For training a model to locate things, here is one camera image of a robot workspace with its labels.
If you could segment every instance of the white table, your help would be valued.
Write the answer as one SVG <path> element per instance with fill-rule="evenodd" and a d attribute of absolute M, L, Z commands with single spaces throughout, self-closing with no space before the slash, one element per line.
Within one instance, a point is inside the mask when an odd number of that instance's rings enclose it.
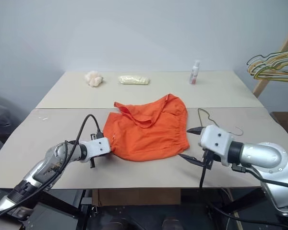
<path fill-rule="evenodd" d="M 231 80 L 227 81 L 228 83 L 224 87 L 216 86 L 221 82 L 226 82 L 226 73 Z M 114 75 L 117 74 L 104 74 L 113 81 L 114 78 L 110 76 Z M 138 100 L 146 103 L 157 100 L 168 92 L 186 98 L 185 103 L 189 113 L 187 128 L 199 126 L 195 105 L 200 104 L 201 107 L 207 107 L 202 104 L 203 101 L 206 101 L 206 104 L 215 106 L 215 108 L 207 108 L 207 110 L 222 128 L 239 132 L 235 128 L 237 126 L 244 131 L 243 136 L 236 137 L 237 141 L 253 143 L 269 141 L 278 143 L 288 151 L 288 134 L 270 117 L 267 110 L 232 72 L 220 72 L 222 80 L 217 79 L 217 72 L 201 73 L 197 85 L 190 86 L 186 80 L 184 87 L 182 87 L 182 83 L 178 83 L 177 86 L 173 83 L 175 81 L 173 76 L 178 75 L 186 74 L 152 73 L 151 76 L 156 77 L 152 77 L 151 85 L 146 86 L 119 85 L 117 82 L 111 83 L 112 80 L 105 77 L 106 83 L 95 89 L 85 85 L 81 78 L 82 73 L 66 73 L 41 101 L 38 108 L 34 109 L 13 132 L 0 151 L 0 172 L 2 168 L 13 172 L 0 173 L 0 187 L 14 187 L 35 163 L 44 158 L 50 147 L 65 139 L 75 139 L 80 125 L 88 113 L 94 114 L 100 126 L 103 127 L 109 112 L 117 111 L 113 108 L 114 101 L 132 104 Z M 169 76 L 167 78 L 168 85 L 159 87 L 154 85 L 154 82 L 158 82 L 156 79 L 159 76 Z M 77 89 L 76 91 L 70 91 L 72 85 Z M 202 95 L 197 91 L 209 93 Z M 99 96 L 98 100 L 93 97 L 94 95 Z M 104 101 L 104 107 L 96 108 L 101 106 L 100 101 Z M 209 124 L 205 115 L 203 115 L 203 122 L 205 125 Z M 82 139 L 89 140 L 89 134 L 95 131 L 95 124 L 88 122 Z M 203 151 L 197 146 L 198 136 L 188 134 L 187 137 L 191 147 L 185 153 L 200 159 Z M 198 187 L 201 171 L 200 167 L 188 163 L 179 156 L 157 161 L 132 162 L 110 155 L 97 158 L 94 169 L 90 169 L 89 163 L 71 163 L 54 188 Z M 258 186 L 259 182 L 250 175 L 233 172 L 230 168 L 215 162 L 212 170 L 206 174 L 204 185 L 209 187 L 249 187 Z"/>

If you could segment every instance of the white wall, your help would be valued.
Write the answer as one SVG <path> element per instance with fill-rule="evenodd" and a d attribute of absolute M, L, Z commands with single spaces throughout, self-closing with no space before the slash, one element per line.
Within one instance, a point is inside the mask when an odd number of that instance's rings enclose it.
<path fill-rule="evenodd" d="M 253 89 L 246 61 L 287 34 L 288 0 L 0 0 L 0 102 L 22 120 L 66 70 L 190 70 L 195 58 Z M 288 111 L 288 83 L 260 100 Z"/>

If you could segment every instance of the black cable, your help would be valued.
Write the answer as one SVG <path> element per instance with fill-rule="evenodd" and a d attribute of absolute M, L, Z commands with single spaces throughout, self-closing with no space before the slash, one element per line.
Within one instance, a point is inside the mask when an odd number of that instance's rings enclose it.
<path fill-rule="evenodd" d="M 3 211 L 0 211 L 0 217 L 5 215 L 9 211 L 17 208 L 18 206 L 20 206 L 21 204 L 23 204 L 27 200 L 31 199 L 32 197 L 38 195 L 40 192 L 42 192 L 49 184 L 51 184 L 64 171 L 64 169 L 66 168 L 68 162 L 70 161 L 70 159 L 71 159 L 71 157 L 73 155 L 73 152 L 75 151 L 75 149 L 76 149 L 76 147 L 77 147 L 77 145 L 79 143 L 79 139 L 80 139 L 80 136 L 82 134 L 83 128 L 84 128 L 84 126 L 86 124 L 86 121 L 88 120 L 89 117 L 92 117 L 94 119 L 94 121 L 96 123 L 96 126 L 97 126 L 97 131 L 100 132 L 100 128 L 99 128 L 99 125 L 98 125 L 98 122 L 97 122 L 96 118 L 92 114 L 87 115 L 85 117 L 84 121 L 82 122 L 82 125 L 81 125 L 80 130 L 79 130 L 78 135 L 77 135 L 77 138 L 76 138 L 76 140 L 74 142 L 74 145 L 72 147 L 71 153 L 68 156 L 68 158 L 67 158 L 67 154 L 65 154 L 64 161 L 63 161 L 63 164 L 61 165 L 60 169 L 51 178 L 49 178 L 45 183 L 43 183 L 34 193 L 32 193 L 31 195 L 27 196 L 25 199 L 19 201 L 18 203 L 16 203 L 12 207 L 7 208 L 7 209 L 5 209 Z M 66 143 L 67 143 L 67 141 L 65 141 L 65 151 L 68 149 Z"/>
<path fill-rule="evenodd" d="M 279 186 L 283 186 L 283 187 L 287 187 L 288 188 L 288 184 L 287 183 L 279 182 L 279 181 L 271 181 L 271 180 L 267 180 L 265 178 L 261 178 L 256 173 L 254 173 L 253 171 L 248 170 L 248 169 L 246 169 L 245 172 L 252 174 L 256 179 L 258 179 L 258 180 L 260 180 L 262 182 L 265 182 L 265 183 L 268 183 L 268 184 L 275 184 L 275 185 L 279 185 Z"/>
<path fill-rule="evenodd" d="M 242 218 L 238 218 L 238 217 L 232 216 L 232 215 L 224 212 L 223 210 L 219 209 L 218 207 L 213 205 L 207 199 L 206 195 L 204 194 L 203 182 L 204 182 L 205 174 L 206 174 L 206 165 L 203 166 L 202 176 L 201 176 L 201 180 L 200 180 L 200 191 L 201 191 L 201 194 L 202 194 L 204 200 L 206 201 L 206 203 L 208 204 L 209 207 L 215 209 L 216 211 L 218 211 L 219 213 L 223 214 L 224 216 L 227 216 L 227 217 L 229 217 L 231 219 L 234 219 L 234 220 L 238 220 L 238 221 L 242 221 L 242 222 L 246 222 L 246 223 L 252 223 L 252 224 L 273 225 L 273 226 L 278 226 L 278 227 L 282 227 L 282 228 L 288 229 L 288 225 L 279 224 L 279 223 L 273 223 L 273 222 L 268 222 L 268 221 L 262 221 L 262 220 L 242 219 Z"/>

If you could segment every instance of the orange shirt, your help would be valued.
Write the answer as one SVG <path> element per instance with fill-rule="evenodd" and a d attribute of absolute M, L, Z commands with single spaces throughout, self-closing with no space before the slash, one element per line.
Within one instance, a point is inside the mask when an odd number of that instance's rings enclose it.
<path fill-rule="evenodd" d="M 130 161 L 149 161 L 175 156 L 189 148 L 186 106 L 168 94 L 143 105 L 114 103 L 121 114 L 110 113 L 104 135 L 113 153 Z"/>

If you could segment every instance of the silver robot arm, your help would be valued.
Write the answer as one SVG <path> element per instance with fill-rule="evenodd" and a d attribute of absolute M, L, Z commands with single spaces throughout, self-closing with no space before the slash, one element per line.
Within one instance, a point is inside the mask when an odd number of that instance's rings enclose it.
<path fill-rule="evenodd" d="M 65 143 L 60 143 L 50 148 L 45 158 L 37 163 L 22 181 L 8 195 L 0 200 L 0 211 L 10 208 L 25 199 L 41 187 L 48 179 L 53 177 L 64 163 L 65 155 L 67 154 L 67 157 L 69 156 L 72 147 L 73 144 L 67 144 L 67 153 L 65 152 Z M 73 161 L 88 162 L 93 157 L 109 152 L 111 152 L 111 147 L 107 138 L 82 141 L 76 146 L 69 163 Z M 49 190 L 59 178 L 60 175 L 45 190 Z M 8 214 L 19 220 L 25 220 L 32 212 L 33 207 L 19 206 L 11 210 Z"/>
<path fill-rule="evenodd" d="M 288 184 L 288 155 L 277 144 L 236 142 L 230 133 L 215 125 L 202 130 L 198 144 L 219 156 L 224 166 L 241 164 L 252 168 L 261 178 Z M 261 187 L 278 214 L 288 217 L 288 188 L 264 182 L 261 182 Z"/>

